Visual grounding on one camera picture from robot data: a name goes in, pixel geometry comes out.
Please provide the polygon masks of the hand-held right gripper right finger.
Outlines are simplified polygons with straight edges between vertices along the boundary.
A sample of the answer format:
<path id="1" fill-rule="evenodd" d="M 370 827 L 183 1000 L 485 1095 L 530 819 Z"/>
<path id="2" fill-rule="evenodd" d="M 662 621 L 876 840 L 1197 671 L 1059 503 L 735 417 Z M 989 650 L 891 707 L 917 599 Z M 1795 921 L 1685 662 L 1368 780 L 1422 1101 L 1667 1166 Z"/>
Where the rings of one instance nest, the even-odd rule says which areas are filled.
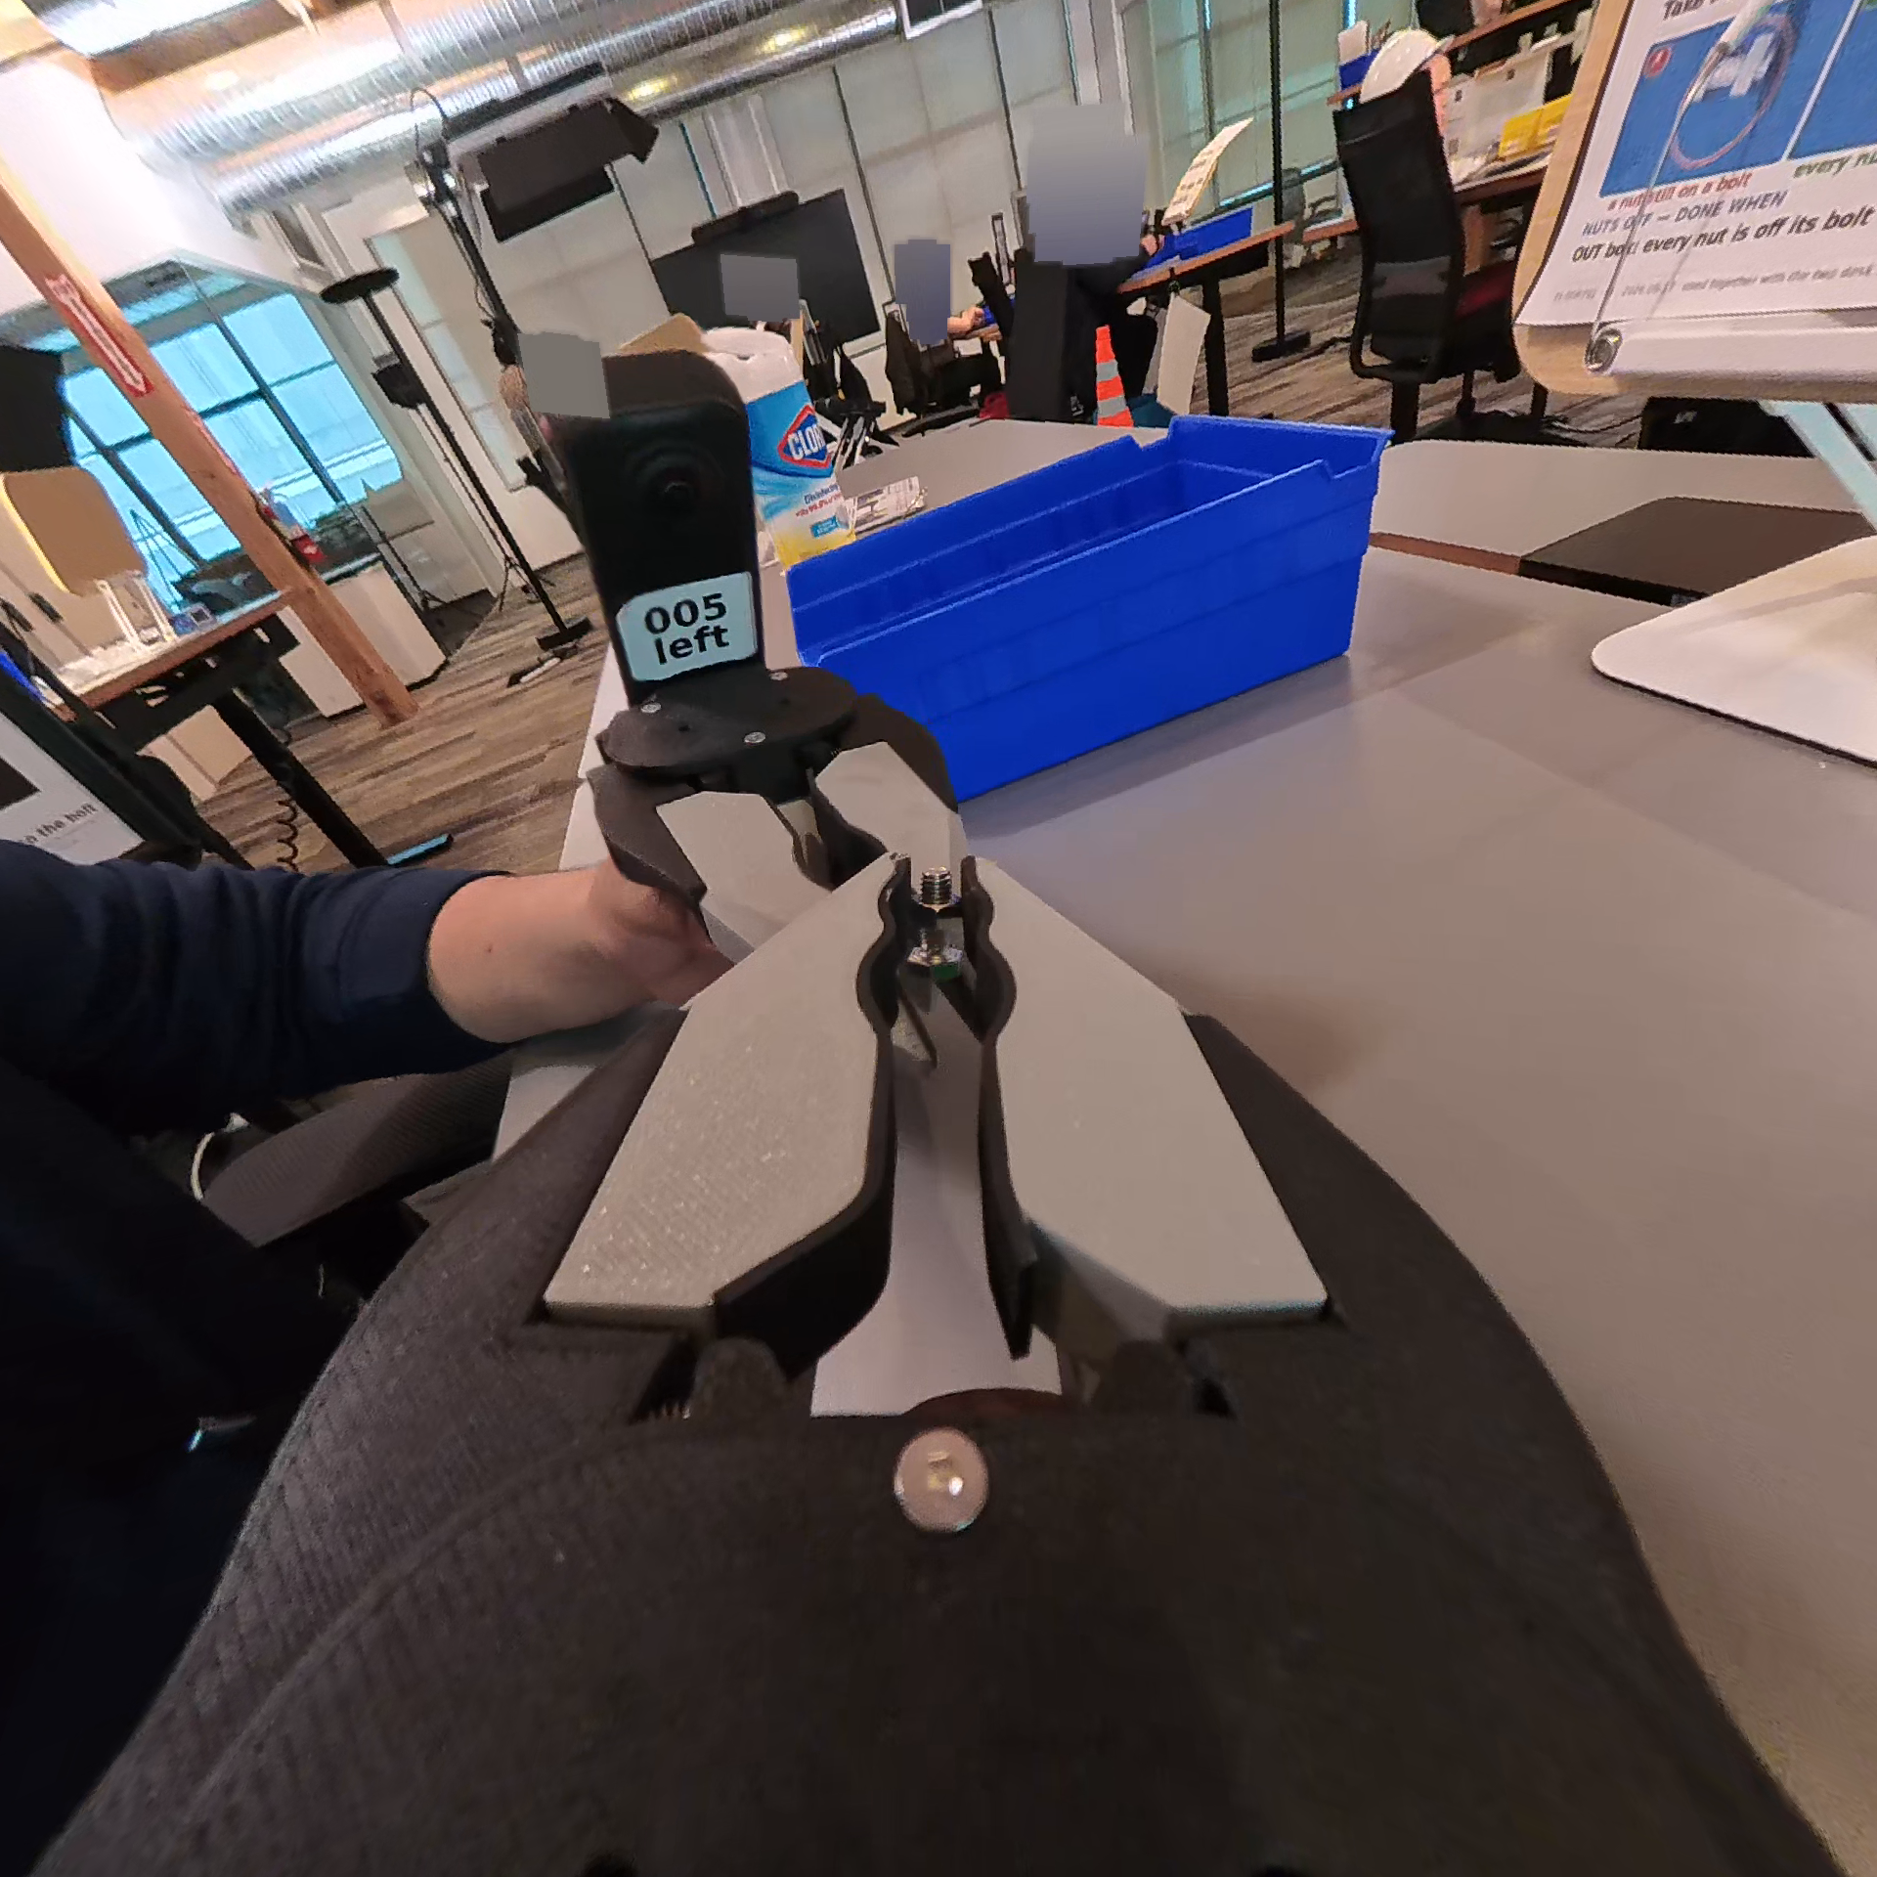
<path id="1" fill-rule="evenodd" d="M 1308 1322 L 1327 1290 L 1186 1012 L 993 860 L 965 860 L 983 1254 L 1011 1355 Z"/>

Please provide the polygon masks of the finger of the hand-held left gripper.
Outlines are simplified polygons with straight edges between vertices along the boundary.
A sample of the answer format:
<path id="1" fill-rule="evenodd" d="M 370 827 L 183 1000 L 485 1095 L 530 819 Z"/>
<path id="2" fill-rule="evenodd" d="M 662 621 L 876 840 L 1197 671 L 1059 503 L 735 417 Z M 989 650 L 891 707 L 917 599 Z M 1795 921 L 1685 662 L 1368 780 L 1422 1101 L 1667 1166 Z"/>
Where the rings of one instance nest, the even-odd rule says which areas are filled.
<path id="1" fill-rule="evenodd" d="M 659 805 L 658 816 L 703 882 L 711 939 L 734 961 L 850 881 L 834 876 L 814 797 L 772 805 L 758 794 L 699 792 Z"/>
<path id="2" fill-rule="evenodd" d="M 875 859 L 908 860 L 913 884 L 947 874 L 963 881 L 967 833 L 947 797 L 903 760 L 890 742 L 844 749 L 811 784 L 817 824 L 835 881 Z"/>

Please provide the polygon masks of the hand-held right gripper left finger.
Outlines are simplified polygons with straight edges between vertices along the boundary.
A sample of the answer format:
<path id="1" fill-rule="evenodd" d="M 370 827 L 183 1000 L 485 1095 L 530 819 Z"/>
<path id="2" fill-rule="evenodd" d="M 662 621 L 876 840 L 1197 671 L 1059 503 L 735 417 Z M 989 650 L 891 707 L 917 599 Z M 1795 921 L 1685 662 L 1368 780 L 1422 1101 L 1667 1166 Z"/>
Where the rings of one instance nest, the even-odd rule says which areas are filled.
<path id="1" fill-rule="evenodd" d="M 879 1189 L 894 1093 L 899 859 L 876 859 L 681 1015 L 547 1283 L 560 1322 L 753 1331 Z"/>

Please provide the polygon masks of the blue plastic bin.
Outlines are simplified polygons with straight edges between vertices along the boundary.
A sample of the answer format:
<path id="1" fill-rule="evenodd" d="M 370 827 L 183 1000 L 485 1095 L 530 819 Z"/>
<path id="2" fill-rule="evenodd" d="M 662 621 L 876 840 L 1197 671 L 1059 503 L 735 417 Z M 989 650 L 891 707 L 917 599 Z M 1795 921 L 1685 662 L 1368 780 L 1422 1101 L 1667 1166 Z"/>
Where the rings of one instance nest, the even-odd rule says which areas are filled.
<path id="1" fill-rule="evenodd" d="M 924 723 L 970 799 L 1348 655 L 1381 430 L 1110 431 L 787 571 L 805 664 Z"/>

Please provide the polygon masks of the person's left forearm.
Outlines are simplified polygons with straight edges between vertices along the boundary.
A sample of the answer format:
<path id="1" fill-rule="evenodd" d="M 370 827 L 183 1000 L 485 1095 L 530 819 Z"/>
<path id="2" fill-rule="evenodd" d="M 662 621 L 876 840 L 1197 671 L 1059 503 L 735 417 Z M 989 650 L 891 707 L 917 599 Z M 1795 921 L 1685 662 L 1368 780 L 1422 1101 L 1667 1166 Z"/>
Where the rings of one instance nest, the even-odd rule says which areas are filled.
<path id="1" fill-rule="evenodd" d="M 593 876 L 290 876 L 4 842 L 4 1069 L 124 1133 L 444 1072 L 644 998 Z"/>

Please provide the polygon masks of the person's left hand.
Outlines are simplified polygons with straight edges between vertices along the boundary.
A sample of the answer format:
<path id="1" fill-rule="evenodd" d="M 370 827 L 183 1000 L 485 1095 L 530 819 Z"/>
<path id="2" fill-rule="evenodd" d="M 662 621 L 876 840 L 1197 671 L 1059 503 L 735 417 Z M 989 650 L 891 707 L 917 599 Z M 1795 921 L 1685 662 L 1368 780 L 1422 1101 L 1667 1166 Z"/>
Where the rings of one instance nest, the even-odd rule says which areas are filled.
<path id="1" fill-rule="evenodd" d="M 732 970 L 687 898 L 634 881 L 613 862 L 600 862 L 586 881 L 583 978 L 595 1022 L 648 1000 L 685 1005 Z"/>

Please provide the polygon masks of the disinfectant wipes canister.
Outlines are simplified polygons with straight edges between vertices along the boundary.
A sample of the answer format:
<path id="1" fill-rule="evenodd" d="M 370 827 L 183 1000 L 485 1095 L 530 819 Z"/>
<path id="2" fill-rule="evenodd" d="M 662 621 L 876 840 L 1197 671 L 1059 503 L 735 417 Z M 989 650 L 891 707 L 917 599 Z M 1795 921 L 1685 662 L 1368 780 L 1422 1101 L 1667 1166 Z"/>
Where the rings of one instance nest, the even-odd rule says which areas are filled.
<path id="1" fill-rule="evenodd" d="M 743 395 L 758 523 L 785 569 L 854 538 L 854 506 L 835 483 L 834 447 L 791 339 L 753 326 L 704 332 L 711 360 Z"/>

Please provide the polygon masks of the large black display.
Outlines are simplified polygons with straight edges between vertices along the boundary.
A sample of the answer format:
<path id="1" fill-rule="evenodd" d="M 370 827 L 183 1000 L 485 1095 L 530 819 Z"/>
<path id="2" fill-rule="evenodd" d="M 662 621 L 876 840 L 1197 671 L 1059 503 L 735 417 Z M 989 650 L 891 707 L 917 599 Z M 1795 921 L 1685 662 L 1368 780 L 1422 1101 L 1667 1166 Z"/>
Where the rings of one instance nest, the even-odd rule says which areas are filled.
<path id="1" fill-rule="evenodd" d="M 880 332 L 844 193 L 782 193 L 694 228 L 690 244 L 656 254 L 650 272 L 669 313 L 699 326 L 789 321 L 806 310 L 825 339 Z"/>

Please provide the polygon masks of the black studio light panel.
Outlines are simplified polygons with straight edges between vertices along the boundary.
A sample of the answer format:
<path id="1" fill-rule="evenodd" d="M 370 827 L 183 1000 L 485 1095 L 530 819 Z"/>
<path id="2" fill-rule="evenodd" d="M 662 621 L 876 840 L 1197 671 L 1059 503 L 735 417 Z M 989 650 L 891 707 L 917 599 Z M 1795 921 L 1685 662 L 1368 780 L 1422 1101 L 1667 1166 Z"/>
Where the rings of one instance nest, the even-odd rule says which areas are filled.
<path id="1" fill-rule="evenodd" d="M 491 240 L 514 241 L 610 196 L 613 170 L 627 159 L 644 164 L 658 138 L 658 122 L 604 98 L 484 148 L 476 164 Z"/>

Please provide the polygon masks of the black floor lamp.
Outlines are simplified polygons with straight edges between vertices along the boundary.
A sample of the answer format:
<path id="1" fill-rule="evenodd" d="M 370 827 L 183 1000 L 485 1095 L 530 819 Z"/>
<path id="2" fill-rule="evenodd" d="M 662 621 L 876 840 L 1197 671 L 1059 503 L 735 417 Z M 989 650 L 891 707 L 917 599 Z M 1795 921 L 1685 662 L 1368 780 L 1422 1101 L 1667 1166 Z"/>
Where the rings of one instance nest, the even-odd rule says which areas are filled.
<path id="1" fill-rule="evenodd" d="M 414 360 L 410 358 L 402 339 L 393 332 L 381 299 L 387 298 L 395 288 L 395 284 L 398 272 L 393 269 L 374 269 L 367 272 L 349 275 L 323 288 L 320 299 L 332 308 L 363 308 L 372 325 L 379 328 L 384 345 L 389 347 L 391 361 L 372 371 L 374 382 L 395 406 L 415 411 L 429 420 L 432 430 L 442 442 L 442 449 L 455 461 L 458 481 L 468 489 L 476 514 L 496 537 L 506 571 L 518 575 L 530 597 L 545 612 L 547 630 L 537 635 L 537 653 L 533 664 L 516 671 L 508 679 L 513 688 L 518 688 L 545 674 L 549 665 L 568 662 L 586 643 L 595 626 L 586 617 L 565 620 L 560 612 L 549 588 L 545 586 L 543 577 L 524 550 L 518 537 L 506 521 L 500 506 L 491 498 L 487 485 L 479 475 L 479 469 L 474 468 L 460 437 L 452 430 L 448 416 L 438 406 L 436 395 L 432 393 Z"/>
<path id="2" fill-rule="evenodd" d="M 1268 80 L 1269 80 L 1269 155 L 1271 155 L 1271 225 L 1269 232 L 1269 269 L 1275 288 L 1275 331 L 1260 339 L 1252 358 L 1259 365 L 1291 360 L 1308 351 L 1309 336 L 1303 326 L 1291 326 L 1288 313 L 1288 231 L 1299 223 L 1306 201 L 1308 184 L 1301 170 L 1285 157 L 1285 122 L 1288 104 L 1284 89 L 1284 2 L 1266 5 L 1266 47 L 1268 47 Z"/>

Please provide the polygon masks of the person's dark clothing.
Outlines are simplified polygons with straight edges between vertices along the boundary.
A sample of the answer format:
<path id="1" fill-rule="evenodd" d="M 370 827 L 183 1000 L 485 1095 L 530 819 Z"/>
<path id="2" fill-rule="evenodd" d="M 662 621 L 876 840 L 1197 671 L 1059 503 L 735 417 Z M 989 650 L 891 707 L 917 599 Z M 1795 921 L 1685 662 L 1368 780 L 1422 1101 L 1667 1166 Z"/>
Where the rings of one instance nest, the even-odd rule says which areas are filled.
<path id="1" fill-rule="evenodd" d="M 28 1872 L 189 1647 L 346 1317 L 12 1065 L 2 1122 L 2 1869 Z"/>

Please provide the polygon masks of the black framed printed sign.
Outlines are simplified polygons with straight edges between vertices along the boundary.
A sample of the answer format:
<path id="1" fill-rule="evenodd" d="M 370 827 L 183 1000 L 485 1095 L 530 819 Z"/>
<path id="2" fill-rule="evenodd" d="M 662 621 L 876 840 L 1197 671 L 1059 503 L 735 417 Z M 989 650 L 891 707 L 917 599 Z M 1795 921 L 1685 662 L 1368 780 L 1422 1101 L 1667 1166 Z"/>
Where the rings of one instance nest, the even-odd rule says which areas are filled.
<path id="1" fill-rule="evenodd" d="M 2 674 L 2 840 L 71 862 L 129 859 L 148 835 L 78 735 Z"/>

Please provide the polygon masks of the wooden instruction board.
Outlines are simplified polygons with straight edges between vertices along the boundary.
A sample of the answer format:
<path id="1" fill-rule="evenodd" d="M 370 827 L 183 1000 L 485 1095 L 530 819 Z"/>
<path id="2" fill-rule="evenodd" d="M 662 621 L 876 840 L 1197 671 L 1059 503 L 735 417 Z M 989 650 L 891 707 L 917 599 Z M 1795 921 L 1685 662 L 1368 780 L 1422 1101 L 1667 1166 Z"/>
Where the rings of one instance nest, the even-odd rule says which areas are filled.
<path id="1" fill-rule="evenodd" d="M 1548 250 L 1554 247 L 1559 213 L 1564 209 L 1573 178 L 1580 170 L 1580 155 L 1586 144 L 1590 122 L 1603 93 L 1604 75 L 1611 64 L 1613 44 L 1622 34 L 1631 5 L 1599 5 L 1584 58 L 1580 62 L 1578 80 L 1572 92 L 1572 104 L 1557 135 L 1556 148 L 1546 164 L 1546 174 L 1540 187 L 1540 201 L 1534 213 L 1534 223 L 1523 244 L 1515 282 L 1515 342 L 1524 367 L 1540 385 L 1554 390 L 1586 390 L 1604 393 L 1685 393 L 1685 395 L 1718 395 L 1737 401 L 1756 401 L 1747 390 L 1622 390 L 1611 379 L 1593 379 L 1582 361 L 1584 342 L 1596 325 L 1528 325 L 1524 320 L 1526 301 L 1534 295 L 1538 275 L 1545 269 Z"/>

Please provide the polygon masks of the printed instruction sheet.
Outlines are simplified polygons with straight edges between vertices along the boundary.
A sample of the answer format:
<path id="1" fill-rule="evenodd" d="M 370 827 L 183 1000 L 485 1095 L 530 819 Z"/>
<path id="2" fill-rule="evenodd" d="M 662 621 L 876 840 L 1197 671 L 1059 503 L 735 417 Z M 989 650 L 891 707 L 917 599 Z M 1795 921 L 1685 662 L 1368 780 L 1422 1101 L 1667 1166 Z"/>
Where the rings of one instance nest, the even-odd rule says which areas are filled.
<path id="1" fill-rule="evenodd" d="M 1875 5 L 1631 5 L 1528 325 L 1872 307 Z"/>

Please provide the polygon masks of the wooden post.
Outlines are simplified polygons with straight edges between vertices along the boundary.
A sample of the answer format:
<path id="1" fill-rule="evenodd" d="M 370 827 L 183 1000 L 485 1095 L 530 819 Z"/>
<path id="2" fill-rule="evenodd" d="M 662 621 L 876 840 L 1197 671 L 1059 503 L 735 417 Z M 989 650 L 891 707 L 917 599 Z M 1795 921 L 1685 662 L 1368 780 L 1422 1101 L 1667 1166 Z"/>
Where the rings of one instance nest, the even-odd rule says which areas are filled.
<path id="1" fill-rule="evenodd" d="M 383 723 L 410 722 L 415 701 L 405 682 L 337 594 L 299 561 L 281 529 L 265 514 L 238 462 L 12 167 L 2 170 L 2 245 L 91 361 L 138 406 L 153 437 L 171 451 L 195 491 L 313 632 L 372 714 Z"/>

